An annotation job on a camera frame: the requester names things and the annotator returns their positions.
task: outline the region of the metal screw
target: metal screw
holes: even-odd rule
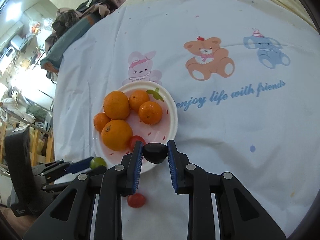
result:
[[[124,169],[124,166],[122,164],[118,164],[115,166],[116,171],[122,171]]]
[[[233,176],[232,176],[232,174],[230,172],[226,172],[226,173],[223,174],[223,177],[225,179],[232,179]]]
[[[87,179],[87,177],[88,177],[88,175],[87,175],[87,174],[82,173],[82,174],[80,174],[80,175],[78,176],[78,179],[79,179],[79,180],[86,180],[86,179]]]
[[[192,163],[189,163],[189,164],[187,164],[186,168],[189,171],[193,171],[194,169],[196,169],[196,166]]]

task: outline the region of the person's skin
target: person's skin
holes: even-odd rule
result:
[[[0,212],[21,238],[33,222],[36,221],[36,217],[33,216],[16,217],[10,208],[0,206]]]

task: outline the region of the purple spot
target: purple spot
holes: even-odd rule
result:
[[[256,148],[252,145],[250,146],[250,152],[254,153],[256,151]]]

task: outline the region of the small orange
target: small orange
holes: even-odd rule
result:
[[[110,119],[124,120],[130,114],[129,100],[121,91],[112,91],[103,100],[103,110]]]
[[[110,121],[111,119],[107,117],[105,113],[98,113],[93,118],[93,125],[98,132],[101,132],[106,124]]]
[[[102,130],[103,144],[113,151],[123,151],[128,147],[132,129],[123,120],[112,120]]]
[[[139,108],[139,117],[145,124],[159,123],[162,118],[162,108],[156,102],[145,102]]]
[[[150,101],[149,95],[143,90],[136,90],[129,97],[130,108],[135,112],[138,112],[139,107],[147,101]]]

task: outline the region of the white plate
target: white plate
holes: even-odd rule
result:
[[[178,113],[175,102],[173,101],[169,92],[162,86],[151,81],[136,81],[119,88],[119,91],[125,93],[128,97],[135,90],[148,90],[150,101],[157,102],[162,107],[163,117],[158,124],[147,125],[143,122],[140,122],[138,115],[134,111],[131,111],[130,116],[126,119],[126,121],[130,124],[133,135],[139,135],[143,137],[146,143],[159,142],[167,144],[168,140],[173,140],[178,129]],[[157,96],[156,98],[158,99],[154,98],[153,94],[156,93],[156,91],[163,99],[163,102]],[[110,150],[103,144],[100,133],[95,129],[93,129],[92,137],[95,154],[98,157],[102,157],[107,162],[109,168],[121,163],[122,157],[129,153],[129,149],[121,152]],[[156,164],[150,163],[143,159],[141,173],[149,171],[154,166],[156,166]]]

